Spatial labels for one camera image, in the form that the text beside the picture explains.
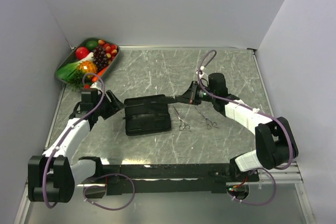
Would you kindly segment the black zipper tool case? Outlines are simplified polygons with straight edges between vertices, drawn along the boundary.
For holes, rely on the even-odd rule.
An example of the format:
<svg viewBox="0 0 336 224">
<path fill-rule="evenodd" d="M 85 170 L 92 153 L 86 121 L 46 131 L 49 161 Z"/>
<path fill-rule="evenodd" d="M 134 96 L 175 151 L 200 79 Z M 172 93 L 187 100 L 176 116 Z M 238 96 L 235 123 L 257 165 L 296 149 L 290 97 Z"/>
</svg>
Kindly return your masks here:
<svg viewBox="0 0 336 224">
<path fill-rule="evenodd" d="M 125 133 L 138 136 L 172 129 L 166 96 L 151 95 L 124 100 Z"/>
</svg>

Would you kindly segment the black handled razor comb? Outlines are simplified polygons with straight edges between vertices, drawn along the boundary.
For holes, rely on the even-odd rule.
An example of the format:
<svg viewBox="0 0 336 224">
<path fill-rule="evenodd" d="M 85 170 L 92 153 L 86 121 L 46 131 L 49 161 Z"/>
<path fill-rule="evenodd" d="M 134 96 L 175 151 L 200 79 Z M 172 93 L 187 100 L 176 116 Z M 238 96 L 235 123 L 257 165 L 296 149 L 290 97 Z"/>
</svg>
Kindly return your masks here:
<svg viewBox="0 0 336 224">
<path fill-rule="evenodd" d="M 173 103 L 178 103 L 177 98 L 172 97 L 172 96 L 165 96 L 165 95 L 155 95 L 152 99 L 151 102 L 155 103 L 162 103 L 162 104 L 173 104 Z"/>
</svg>

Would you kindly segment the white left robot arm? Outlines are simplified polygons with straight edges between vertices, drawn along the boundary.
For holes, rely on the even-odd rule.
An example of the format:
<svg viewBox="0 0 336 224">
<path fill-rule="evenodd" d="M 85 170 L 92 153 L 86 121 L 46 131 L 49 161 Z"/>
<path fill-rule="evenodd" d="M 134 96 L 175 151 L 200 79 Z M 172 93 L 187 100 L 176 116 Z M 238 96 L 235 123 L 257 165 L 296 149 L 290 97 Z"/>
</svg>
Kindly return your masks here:
<svg viewBox="0 0 336 224">
<path fill-rule="evenodd" d="M 110 90 L 82 90 L 81 100 L 60 136 L 41 156 L 28 161 L 28 199 L 52 208 L 56 203 L 69 202 L 75 187 L 84 180 L 101 181 L 104 170 L 99 157 L 82 157 L 75 164 L 71 159 L 99 118 L 106 120 L 124 108 Z"/>
</svg>

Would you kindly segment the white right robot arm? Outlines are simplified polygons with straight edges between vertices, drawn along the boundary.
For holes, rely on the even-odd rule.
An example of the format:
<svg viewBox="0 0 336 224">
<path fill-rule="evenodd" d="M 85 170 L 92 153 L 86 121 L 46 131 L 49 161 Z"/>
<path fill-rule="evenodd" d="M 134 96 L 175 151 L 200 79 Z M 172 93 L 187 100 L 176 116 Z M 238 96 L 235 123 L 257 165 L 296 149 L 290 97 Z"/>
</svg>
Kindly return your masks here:
<svg viewBox="0 0 336 224">
<path fill-rule="evenodd" d="M 210 102 L 215 111 L 253 133 L 255 150 L 230 160 L 233 165 L 229 175 L 233 180 L 243 180 L 248 171 L 254 169 L 281 169 L 282 164 L 291 164 L 298 157 L 299 151 L 287 119 L 264 114 L 229 93 L 222 73 L 210 74 L 207 83 L 203 86 L 201 80 L 193 81 L 186 92 L 173 98 L 173 102 L 190 105 Z"/>
</svg>

